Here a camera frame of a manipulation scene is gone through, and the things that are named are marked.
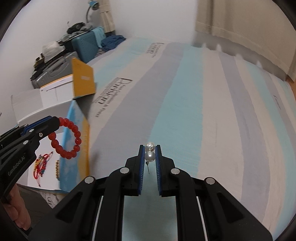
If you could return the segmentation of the person's left hand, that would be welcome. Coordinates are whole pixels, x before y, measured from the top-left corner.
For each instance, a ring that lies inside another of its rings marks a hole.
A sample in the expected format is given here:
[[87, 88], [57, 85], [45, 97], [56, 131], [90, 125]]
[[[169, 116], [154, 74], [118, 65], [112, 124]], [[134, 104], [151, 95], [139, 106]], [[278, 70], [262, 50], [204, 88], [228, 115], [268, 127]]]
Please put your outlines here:
[[19, 228], [24, 230], [30, 228], [31, 218], [16, 184], [10, 191], [7, 202], [4, 203], [3, 206], [11, 220], [14, 221]]

